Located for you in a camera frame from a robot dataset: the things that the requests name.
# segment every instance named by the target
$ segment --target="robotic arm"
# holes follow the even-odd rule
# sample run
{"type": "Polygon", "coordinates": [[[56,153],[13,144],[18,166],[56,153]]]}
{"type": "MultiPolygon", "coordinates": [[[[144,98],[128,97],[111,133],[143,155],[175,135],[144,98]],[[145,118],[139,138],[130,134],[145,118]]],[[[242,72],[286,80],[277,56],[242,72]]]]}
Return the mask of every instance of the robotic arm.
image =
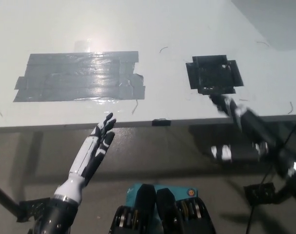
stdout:
{"type": "Polygon", "coordinates": [[[113,141],[115,134],[108,131],[115,122],[113,114],[109,114],[86,138],[72,164],[68,179],[56,189],[42,217],[37,220],[33,234],[69,233],[82,201],[82,190],[88,185],[113,141]]]}

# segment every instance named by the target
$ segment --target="black square object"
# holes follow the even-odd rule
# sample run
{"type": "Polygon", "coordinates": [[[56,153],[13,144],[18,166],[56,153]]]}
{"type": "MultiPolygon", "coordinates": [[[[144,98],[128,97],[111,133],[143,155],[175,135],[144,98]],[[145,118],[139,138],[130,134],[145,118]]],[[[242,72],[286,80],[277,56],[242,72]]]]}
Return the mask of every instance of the black square object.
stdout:
{"type": "Polygon", "coordinates": [[[200,94],[235,94],[234,87],[243,86],[235,60],[227,60],[226,55],[192,57],[186,63],[191,89],[200,94]]]}
{"type": "Polygon", "coordinates": [[[244,187],[245,197],[250,206],[273,203],[275,190],[273,183],[253,184],[244,187]]]}

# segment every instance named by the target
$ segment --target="wire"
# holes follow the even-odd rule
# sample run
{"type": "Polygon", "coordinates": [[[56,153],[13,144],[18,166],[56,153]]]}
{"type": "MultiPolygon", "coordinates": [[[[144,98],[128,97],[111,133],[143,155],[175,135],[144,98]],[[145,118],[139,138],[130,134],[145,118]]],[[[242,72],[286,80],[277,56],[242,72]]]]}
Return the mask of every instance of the wire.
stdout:
{"type": "MultiPolygon", "coordinates": [[[[262,179],[261,183],[259,184],[259,189],[260,189],[261,185],[265,182],[265,179],[269,175],[270,171],[273,169],[273,166],[274,166],[273,164],[270,165],[269,170],[266,172],[264,178],[262,179]]],[[[255,210],[255,206],[252,206],[252,209],[251,209],[249,221],[247,223],[245,234],[249,234],[250,233],[254,210],[255,210]]]]}
{"type": "MultiPolygon", "coordinates": [[[[288,134],[286,140],[284,141],[283,143],[283,146],[284,147],[290,140],[291,136],[293,135],[293,133],[295,132],[296,130],[296,124],[294,125],[293,129],[290,131],[290,133],[288,134]]],[[[271,164],[271,166],[269,167],[269,170],[267,171],[267,173],[265,174],[263,180],[261,181],[261,183],[259,184],[259,189],[261,188],[261,185],[265,182],[265,179],[266,177],[269,175],[270,171],[273,169],[274,165],[271,164]]],[[[253,219],[253,214],[254,214],[254,211],[255,211],[255,206],[252,206],[252,209],[251,209],[251,213],[250,213],[250,217],[249,217],[249,221],[247,223],[247,227],[246,227],[246,231],[245,231],[245,234],[249,234],[250,233],[250,229],[251,229],[251,224],[252,224],[252,219],[253,219]]]]}
{"type": "Polygon", "coordinates": [[[295,130],[296,130],[296,124],[294,125],[293,129],[290,131],[288,137],[284,141],[283,146],[285,146],[289,142],[289,140],[290,140],[291,136],[293,135],[293,133],[295,132],[295,130]]]}

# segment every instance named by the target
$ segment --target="floor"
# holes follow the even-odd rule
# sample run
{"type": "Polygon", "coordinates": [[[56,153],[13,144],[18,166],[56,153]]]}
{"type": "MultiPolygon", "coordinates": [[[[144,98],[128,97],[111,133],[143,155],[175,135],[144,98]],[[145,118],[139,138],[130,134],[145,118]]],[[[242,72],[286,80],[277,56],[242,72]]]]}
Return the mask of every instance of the floor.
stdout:
{"type": "MultiPolygon", "coordinates": [[[[264,170],[255,165],[223,167],[204,156],[203,144],[216,129],[115,129],[113,145],[83,192],[71,233],[108,233],[116,208],[124,204],[126,191],[134,182],[197,187],[218,234],[245,233],[250,209],[242,187],[259,183],[264,170]]],[[[218,129],[219,137],[235,135],[218,129]]],[[[53,195],[66,180],[72,160],[89,133],[0,134],[0,187],[14,200],[53,195]]],[[[296,137],[291,144],[296,147],[296,137]]],[[[277,176],[273,181],[277,188],[283,184],[277,176]]],[[[32,224],[16,223],[0,206],[0,234],[26,234],[32,224]]],[[[257,208],[251,234],[296,234],[296,201],[257,208]]]]}

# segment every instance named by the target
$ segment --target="metal rod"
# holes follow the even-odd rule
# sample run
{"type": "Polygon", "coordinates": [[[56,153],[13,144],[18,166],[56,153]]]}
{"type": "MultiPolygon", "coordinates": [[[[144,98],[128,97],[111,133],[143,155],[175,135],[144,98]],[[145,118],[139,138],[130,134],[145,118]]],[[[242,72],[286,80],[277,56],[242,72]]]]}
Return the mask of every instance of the metal rod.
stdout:
{"type": "Polygon", "coordinates": [[[11,197],[0,189],[0,204],[17,218],[25,216],[26,211],[22,209],[11,197]]]}

